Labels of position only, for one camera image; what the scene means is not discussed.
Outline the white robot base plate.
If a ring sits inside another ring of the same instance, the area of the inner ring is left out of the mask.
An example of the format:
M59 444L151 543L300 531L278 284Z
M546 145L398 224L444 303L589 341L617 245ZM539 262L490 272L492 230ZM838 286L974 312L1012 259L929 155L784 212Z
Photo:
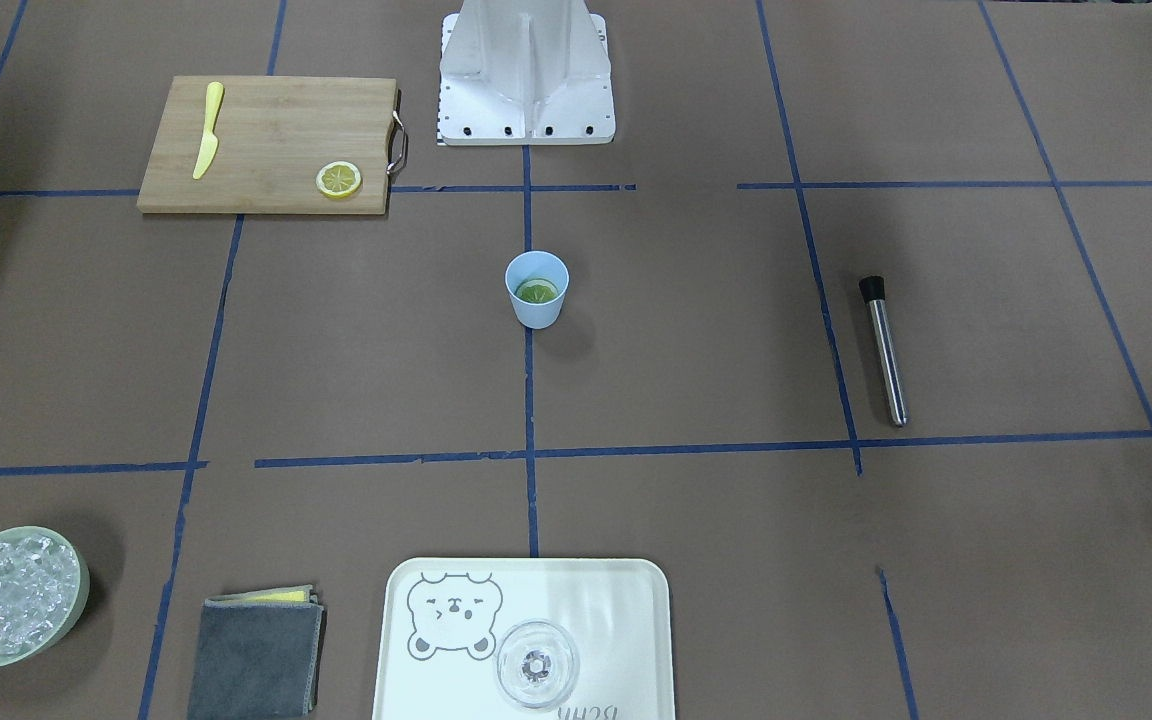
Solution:
M607 23L585 1L465 1L445 15L440 41L440 145L616 137Z

